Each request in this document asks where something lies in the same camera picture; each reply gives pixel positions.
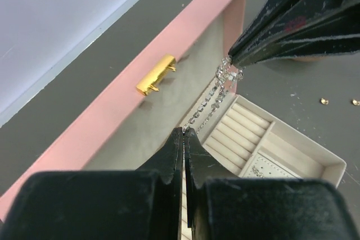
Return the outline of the pink jewelry box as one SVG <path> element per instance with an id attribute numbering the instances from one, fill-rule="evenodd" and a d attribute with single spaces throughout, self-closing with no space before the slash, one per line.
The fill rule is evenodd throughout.
<path id="1" fill-rule="evenodd" d="M 1 196 L 1 219 L 32 174 L 136 169 L 194 117 L 202 146 L 243 178 L 318 178 L 346 162 L 236 93 L 216 110 L 215 71 L 241 34 L 246 0 L 193 0 Z"/>

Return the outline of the small gold earring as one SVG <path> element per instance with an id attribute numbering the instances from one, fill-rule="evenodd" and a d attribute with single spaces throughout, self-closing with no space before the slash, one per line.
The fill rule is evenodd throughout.
<path id="1" fill-rule="evenodd" d="M 359 105 L 360 105 L 360 101 L 358 101 L 358 100 L 356 100 L 356 99 L 353 99 L 353 100 L 352 100 L 352 104 L 353 104 L 354 106 L 359 106 Z"/>
<path id="2" fill-rule="evenodd" d="M 329 104 L 329 100 L 324 99 L 324 98 L 321 98 L 320 102 L 321 102 L 323 105 L 328 105 L 328 104 Z"/>

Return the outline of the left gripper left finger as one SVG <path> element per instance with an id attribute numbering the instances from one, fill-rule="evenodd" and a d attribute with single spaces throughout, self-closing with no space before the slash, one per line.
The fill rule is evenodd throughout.
<path id="1" fill-rule="evenodd" d="M 44 171 L 21 187 L 2 239 L 180 239 L 183 132 L 136 170 Z"/>

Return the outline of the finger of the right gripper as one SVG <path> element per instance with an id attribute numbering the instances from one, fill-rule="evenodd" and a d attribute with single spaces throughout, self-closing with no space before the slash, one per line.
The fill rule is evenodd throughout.
<path id="1" fill-rule="evenodd" d="M 359 0 L 267 0 L 229 49 L 244 67 L 274 59 L 359 52 Z"/>

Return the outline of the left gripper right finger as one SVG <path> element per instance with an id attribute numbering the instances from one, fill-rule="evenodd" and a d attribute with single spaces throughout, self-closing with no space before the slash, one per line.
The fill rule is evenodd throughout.
<path id="1" fill-rule="evenodd" d="M 346 203 L 318 179 L 240 178 L 184 132 L 193 239 L 358 239 Z"/>

